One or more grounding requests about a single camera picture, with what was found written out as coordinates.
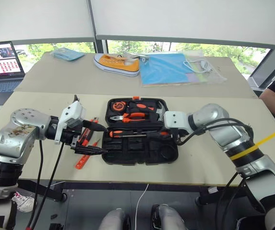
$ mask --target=black cable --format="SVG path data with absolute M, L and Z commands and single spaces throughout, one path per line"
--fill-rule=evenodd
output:
M 30 217 L 30 220 L 28 221 L 27 227 L 31 226 L 31 223 L 34 218 L 35 210 L 36 210 L 36 203 L 37 203 L 37 197 L 38 197 L 38 187 L 40 183 L 40 176 L 41 176 L 41 170 L 42 170 L 42 165 L 43 165 L 43 150 L 42 150 L 42 141 L 39 140 L 39 147 L 40 147 L 40 166 L 39 166 L 39 172 L 38 172 L 38 177 L 37 177 L 37 184 L 35 188 L 35 197 L 34 197 L 34 204 L 33 204 L 33 210 L 32 214 Z
M 237 119 L 234 119 L 234 118 L 220 118 L 220 119 L 217 119 L 215 121 L 211 121 L 203 126 L 200 126 L 199 128 L 197 128 L 195 131 L 193 131 L 191 134 L 189 134 L 189 136 L 184 140 L 184 141 L 180 141 L 177 143 L 177 145 L 181 146 L 181 145 L 184 145 L 189 139 L 191 139 L 193 136 L 195 136 L 196 134 L 199 134 L 201 132 L 204 132 L 205 129 L 206 130 L 209 130 L 209 129 L 212 129 L 213 127 L 207 127 L 211 124 L 214 124 L 214 123 L 217 123 L 217 122 L 220 122 L 220 121 L 234 121 L 236 123 L 228 123 L 228 124 L 221 124 L 221 125 L 217 125 L 217 127 L 224 127 L 224 126 L 243 126 L 246 130 L 246 132 L 249 134 L 249 136 L 251 137 L 251 139 L 253 139 L 253 131 L 252 131 L 252 128 L 248 125 L 245 125 L 244 123 L 242 123 L 241 121 L 237 120 Z
M 220 206 L 220 202 L 222 201 L 227 189 L 229 188 L 230 184 L 234 181 L 234 179 L 237 177 L 238 173 L 236 172 L 232 178 L 229 180 L 229 182 L 227 183 L 227 185 L 225 186 L 225 188 L 223 189 L 223 192 L 222 192 L 222 195 L 220 196 L 217 204 L 216 204 L 216 208 L 215 208 L 215 216 L 214 216 L 214 219 L 215 219 L 215 229 L 216 230 L 219 230 L 219 227 L 218 227 L 218 208 Z
M 60 156 L 61 156 L 61 153 L 62 153 L 62 149 L 63 149 L 63 147 L 64 147 L 64 144 L 65 144 L 64 142 L 61 144 L 59 156 L 57 157 L 57 160 L 56 160 L 56 163 L 55 163 L 55 166 L 54 166 L 54 169 L 53 169 L 53 172 L 52 172 L 50 181 L 49 181 L 49 183 L 48 183 L 48 186 L 47 186 L 47 188 L 46 188 L 46 191 L 45 191 L 45 194 L 44 194 L 44 196 L 43 196 L 42 202 L 41 202 L 41 204 L 40 204 L 39 210 L 37 211 L 35 220 L 34 220 L 33 225 L 32 225 L 32 227 L 31 227 L 32 230 L 34 230 L 34 228 L 35 228 L 35 226 L 36 226 L 36 223 L 37 223 L 37 221 L 38 221 L 38 218 L 39 218 L 40 212 L 41 212 L 41 210 L 42 210 L 43 204 L 45 203 L 45 200 L 46 200 L 46 198 L 47 198 L 48 191 L 49 191 L 50 186 L 51 186 L 51 184 L 52 184 L 52 181 L 53 181 L 53 178 L 54 178 L 54 174 L 55 174 L 56 168 L 57 168 L 57 166 L 58 166 L 58 164 L 59 164 L 59 161 L 60 161 Z
M 222 217 L 222 226 L 221 226 L 221 227 L 222 227 L 222 230 L 225 229 L 225 221 L 226 221 L 226 216 L 227 216 L 228 209 L 230 208 L 230 205 L 231 205 L 231 203 L 232 203 L 234 197 L 236 196 L 236 194 L 238 193 L 238 191 L 242 188 L 244 182 L 245 182 L 245 179 L 242 179 L 241 183 L 240 183 L 240 184 L 238 185 L 238 187 L 233 191 L 233 194 L 232 194 L 232 196 L 231 196 L 231 198 L 230 198 L 230 200 L 229 200 L 229 202 L 228 202 L 228 204 L 227 204 L 227 206 L 226 206 L 226 208 L 225 208 L 225 211 L 224 211 L 223 217 Z

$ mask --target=white cable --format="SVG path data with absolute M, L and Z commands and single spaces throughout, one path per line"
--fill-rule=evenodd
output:
M 203 69 L 202 71 L 197 71 L 197 70 L 194 70 L 192 67 L 191 67 L 191 63 L 194 63 L 194 62 L 203 62 L 203 65 L 200 64 L 200 67 Z M 212 70 L 212 67 L 211 67 L 211 64 L 207 61 L 207 60 L 204 60 L 204 59 L 197 59 L 197 60 L 193 60 L 193 61 L 188 61 L 188 60 L 185 60 L 183 62 L 183 64 L 189 68 L 191 71 L 195 72 L 195 73 L 206 73 L 206 72 L 210 72 Z
M 143 197 L 143 195 L 144 195 L 145 192 L 147 191 L 148 186 L 149 186 L 149 184 L 147 184 L 147 187 L 146 187 L 145 191 L 143 192 L 143 194 L 141 195 L 141 197 L 140 197 L 140 198 L 138 199 L 138 201 L 137 201 L 136 212 L 135 212 L 135 230 L 137 229 L 137 228 L 136 228 L 136 222 L 137 222 L 137 209 L 138 209 L 138 205 L 139 205 L 139 202 L 141 201 L 141 198 Z
M 61 181 L 61 182 L 57 182 L 55 184 L 51 184 L 50 187 L 55 186 L 55 185 L 60 184 L 60 183 L 64 183 L 64 182 L 66 182 L 66 181 Z

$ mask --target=tool case compartment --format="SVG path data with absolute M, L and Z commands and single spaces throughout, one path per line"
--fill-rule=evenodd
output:
M 145 105 L 146 108 L 139 107 L 138 104 Z M 168 110 L 162 99 L 133 97 L 109 100 L 105 117 L 108 131 L 103 134 L 102 139 L 102 148 L 108 152 L 102 155 L 103 160 L 108 164 L 120 165 L 135 165 L 136 163 L 154 165 L 175 161 L 178 158 L 178 148 L 174 140 L 138 136 L 162 130 L 164 121 L 163 116 L 158 114 L 158 110 L 161 113 Z M 140 121 L 127 123 L 110 119 L 113 116 L 132 113 L 143 113 L 145 116 L 133 117 L 133 120 Z M 134 134 L 132 137 L 114 138 L 110 136 L 110 132 L 114 131 L 130 131 Z

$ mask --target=white table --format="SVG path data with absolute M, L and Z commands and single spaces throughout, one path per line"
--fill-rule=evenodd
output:
M 221 84 L 188 84 L 178 86 L 142 87 L 140 76 L 126 77 L 102 71 L 93 62 L 94 54 L 74 61 L 54 58 L 45 53 L 16 92 L 63 92 L 130 96 L 179 96 L 257 98 L 247 81 L 228 57 L 207 57 L 210 63 L 227 78 Z
M 81 103 L 86 108 L 86 119 L 99 117 L 99 122 L 106 125 L 104 116 L 107 102 L 115 95 L 79 94 Z M 240 98 L 208 97 L 160 97 L 167 103 L 169 110 L 194 112 L 207 103 L 217 103 L 224 107 L 231 117 L 237 118 L 253 127 L 255 142 L 275 132 L 275 119 L 261 100 Z M 10 114 L 23 107 L 37 109 L 49 115 L 59 116 L 64 107 L 72 103 L 73 94 L 14 92 L 0 109 L 0 129 L 7 124 Z M 101 136 L 95 133 L 93 140 Z M 52 140 L 43 142 L 44 167 L 42 179 L 49 179 L 60 146 Z M 260 149 L 275 162 L 275 138 L 263 144 Z M 101 156 L 92 156 L 82 170 L 74 168 L 80 155 L 64 148 L 55 180 L 78 182 L 132 182 L 159 184 L 222 185 L 234 174 L 234 165 L 214 143 L 208 133 L 194 137 L 179 147 L 179 158 L 171 164 L 147 166 L 108 165 Z M 23 168 L 21 179 L 35 179 L 39 168 L 39 146 L 36 141 L 30 157 Z

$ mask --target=orange tool handle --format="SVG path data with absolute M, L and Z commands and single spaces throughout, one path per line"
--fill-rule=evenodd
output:
M 126 136 L 126 135 L 134 135 L 134 132 L 132 130 L 130 131 L 117 130 L 117 131 L 110 131 L 109 133 L 109 136 L 111 138 L 120 138 L 121 136 Z
M 142 108 L 142 109 L 150 109 L 150 110 L 154 110 L 154 107 L 147 107 L 146 105 L 144 105 L 144 104 L 136 104 L 136 106 L 137 107 L 139 107 L 139 108 Z
M 85 139 L 85 140 L 83 141 L 82 145 L 83 145 L 83 146 L 87 146 L 88 143 L 89 143 L 89 140 L 86 140 L 86 139 Z
M 144 114 L 144 113 L 131 113 L 131 114 L 123 114 L 122 116 L 126 117 L 126 118 L 132 118 L 132 117 L 138 117 L 138 116 L 145 117 L 146 114 Z
M 95 143 L 93 144 L 93 146 L 97 146 L 97 144 L 98 144 L 98 141 L 95 142 Z M 88 161 L 89 158 L 90 158 L 89 155 L 84 155 L 84 156 L 82 156 L 82 157 L 80 158 L 79 162 L 77 162 L 77 164 L 75 165 L 75 168 L 76 168 L 76 169 L 81 169 L 81 168 L 83 168 L 83 166 L 86 164 L 86 162 Z
M 128 122 L 131 122 L 131 121 L 144 121 L 145 119 L 129 119 L 129 118 L 123 118 L 122 119 L 122 122 L 123 123 L 128 123 Z
M 166 131 L 163 131 L 163 132 L 160 132 L 160 135 L 165 136 L 165 135 L 169 135 L 169 133 Z

